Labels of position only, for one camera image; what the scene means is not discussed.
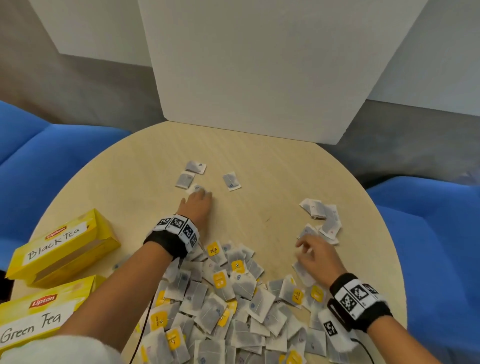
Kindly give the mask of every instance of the black cable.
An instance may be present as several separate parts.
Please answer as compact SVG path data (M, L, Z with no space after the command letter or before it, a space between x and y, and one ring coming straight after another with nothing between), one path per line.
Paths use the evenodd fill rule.
M370 360L372 361L372 364L375 364L375 362L373 361L373 358L372 356L370 355L370 353L368 352L367 348L365 347L365 345L363 345L363 343L360 341L360 340L357 340L357 339L352 339L350 338L350 340L354 341L354 342L357 342L358 344L360 344L362 346L362 348L365 349L365 351L367 352L368 354L368 357L370 358Z
M152 300L150 301L150 305L148 306L148 311L147 311L147 316L145 317L145 322L144 322L144 327L142 329L142 333L140 334L140 338L138 339L137 347L135 348L135 351L133 352L132 358L130 359L130 363L133 363L133 360L135 358L135 355L137 354L138 347L140 346L140 342L142 341L142 336L144 335L145 332L145 327L147 326L147 321L148 321L148 315L150 314L150 310L152 309L152 304L153 304L153 299L155 296L152 297Z

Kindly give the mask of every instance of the hand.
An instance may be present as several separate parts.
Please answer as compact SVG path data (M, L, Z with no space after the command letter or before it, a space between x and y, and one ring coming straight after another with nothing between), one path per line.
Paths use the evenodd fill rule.
M304 235L295 245L297 248L303 245L297 259L324 288L329 289L338 277L347 273L335 248L320 236Z
M212 193L205 193L203 189L190 194L188 200L181 199L177 214L192 220L200 231L208 225L208 215L212 207Z

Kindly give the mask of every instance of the white board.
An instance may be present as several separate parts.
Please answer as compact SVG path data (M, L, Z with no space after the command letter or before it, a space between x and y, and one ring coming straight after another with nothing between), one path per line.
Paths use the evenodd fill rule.
M335 144L426 0L139 0L168 120Z
M480 116L480 2L431 0L368 97Z
M30 0L62 54L151 66L137 0Z

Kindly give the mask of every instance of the person's left hand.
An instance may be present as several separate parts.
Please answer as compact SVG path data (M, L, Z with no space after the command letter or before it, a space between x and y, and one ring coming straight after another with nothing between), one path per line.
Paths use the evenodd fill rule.
M188 200L181 199L177 214L189 218L200 231L208 226L208 216L212 208L212 193L201 189L190 194Z

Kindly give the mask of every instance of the lipton tea box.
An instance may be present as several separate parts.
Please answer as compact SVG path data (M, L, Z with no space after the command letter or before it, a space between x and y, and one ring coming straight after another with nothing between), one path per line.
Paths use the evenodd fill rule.
M6 277L55 287L119 246L110 223L93 209L17 248Z
M90 276L0 304L0 353L52 336L104 280Z

